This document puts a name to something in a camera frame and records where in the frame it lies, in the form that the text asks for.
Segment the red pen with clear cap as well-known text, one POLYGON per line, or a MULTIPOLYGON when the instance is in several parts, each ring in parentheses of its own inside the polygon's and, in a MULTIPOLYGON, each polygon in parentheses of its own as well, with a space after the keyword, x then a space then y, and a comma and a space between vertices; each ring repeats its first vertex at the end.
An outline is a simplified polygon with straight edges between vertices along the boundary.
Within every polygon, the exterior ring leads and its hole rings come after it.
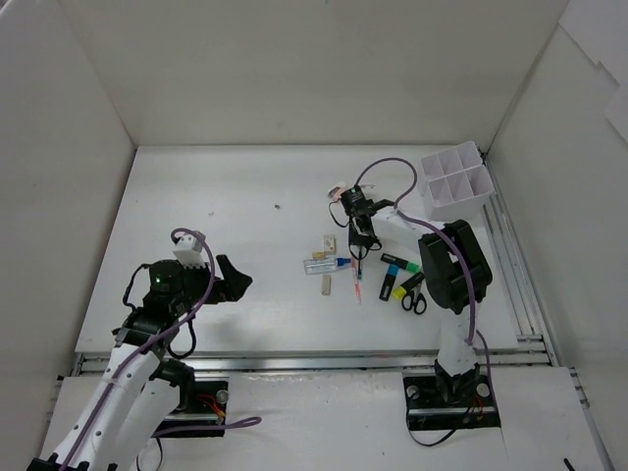
POLYGON ((352 273, 352 279, 353 279, 353 288, 354 288, 355 298, 356 298, 357 303, 361 305, 362 298, 361 298, 361 287, 360 287, 360 281, 359 281, 359 275, 358 275, 358 261, 353 256, 351 256, 350 258, 350 267, 351 267, 351 273, 352 273))

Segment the blue cap black highlighter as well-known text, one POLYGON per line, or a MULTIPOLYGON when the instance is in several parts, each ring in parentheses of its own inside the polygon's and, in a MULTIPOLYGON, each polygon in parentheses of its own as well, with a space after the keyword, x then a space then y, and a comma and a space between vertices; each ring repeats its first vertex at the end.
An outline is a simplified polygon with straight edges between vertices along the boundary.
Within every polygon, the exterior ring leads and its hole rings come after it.
POLYGON ((380 294, 379 294, 380 300, 384 302, 389 301, 393 288, 394 288, 394 283, 395 283, 397 274, 398 274, 398 267, 390 264, 388 266, 388 270, 384 276, 384 280, 380 289, 380 294))

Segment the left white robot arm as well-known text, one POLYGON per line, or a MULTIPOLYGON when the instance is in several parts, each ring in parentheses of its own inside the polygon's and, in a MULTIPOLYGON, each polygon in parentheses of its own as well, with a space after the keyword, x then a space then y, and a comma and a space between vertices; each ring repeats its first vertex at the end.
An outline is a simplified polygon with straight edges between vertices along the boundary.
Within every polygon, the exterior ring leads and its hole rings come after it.
POLYGON ((75 425, 31 470, 126 470, 171 413, 196 399, 194 369, 171 343, 204 305, 239 301, 253 280, 229 258, 145 265, 149 288, 115 334, 99 384, 75 425))

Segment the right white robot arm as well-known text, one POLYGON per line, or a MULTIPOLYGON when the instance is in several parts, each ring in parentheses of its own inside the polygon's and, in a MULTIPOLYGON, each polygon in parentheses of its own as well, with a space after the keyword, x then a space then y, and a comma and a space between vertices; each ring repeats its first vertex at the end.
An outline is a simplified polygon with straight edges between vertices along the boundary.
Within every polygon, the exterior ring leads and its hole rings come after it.
POLYGON ((479 378, 477 311, 493 281, 473 229, 464 220, 436 224, 412 217, 389 200, 367 198, 358 185, 338 201, 348 217, 350 245, 370 248, 384 238, 419 253, 427 291, 445 311, 434 391, 440 401, 456 404, 479 378))

